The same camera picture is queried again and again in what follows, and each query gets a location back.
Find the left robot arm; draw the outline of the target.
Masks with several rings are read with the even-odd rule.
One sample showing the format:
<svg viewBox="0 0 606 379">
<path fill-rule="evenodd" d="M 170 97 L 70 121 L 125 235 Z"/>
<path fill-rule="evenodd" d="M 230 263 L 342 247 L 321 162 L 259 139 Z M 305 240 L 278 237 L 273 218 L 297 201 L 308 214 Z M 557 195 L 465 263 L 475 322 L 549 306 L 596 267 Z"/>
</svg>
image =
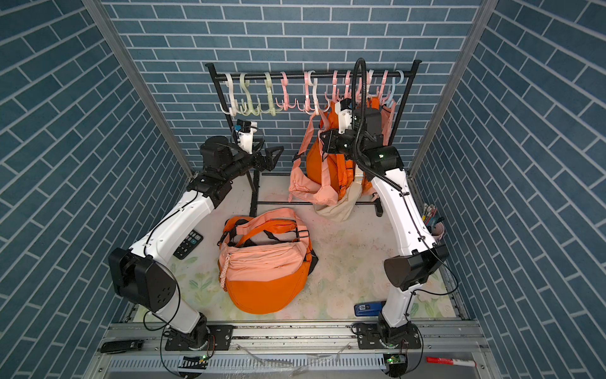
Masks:
<svg viewBox="0 0 606 379">
<path fill-rule="evenodd" d="M 108 256 L 117 295 L 143 306 L 183 339 L 189 350 L 211 344 L 207 318 L 181 297 L 169 260 L 189 233 L 210 215 L 229 194 L 233 181 L 252 169 L 271 171 L 284 148 L 266 148 L 261 137 L 231 142 L 210 137 L 200 147 L 203 170 L 193 178 L 183 196 L 153 229 L 127 249 Z"/>
</svg>

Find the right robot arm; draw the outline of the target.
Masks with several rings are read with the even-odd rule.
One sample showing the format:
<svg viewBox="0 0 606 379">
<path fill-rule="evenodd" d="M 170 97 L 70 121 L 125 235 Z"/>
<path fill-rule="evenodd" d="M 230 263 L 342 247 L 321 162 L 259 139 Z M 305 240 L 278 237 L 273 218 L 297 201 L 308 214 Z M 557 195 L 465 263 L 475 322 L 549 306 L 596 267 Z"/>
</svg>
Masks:
<svg viewBox="0 0 606 379">
<path fill-rule="evenodd" d="M 410 192 L 407 173 L 398 150 L 384 143 L 381 112 L 367 101 L 368 75 L 364 58 L 353 68 L 350 101 L 352 121 L 344 131 L 330 129 L 320 133 L 324 153 L 343 154 L 371 179 L 379 195 L 397 240 L 397 254 L 383 263 L 391 288 L 375 325 L 353 328 L 361 349 L 419 349 L 421 332 L 410 321 L 410 308 L 423 284 L 448 257 L 448 249 L 439 244 L 425 226 Z"/>
</svg>

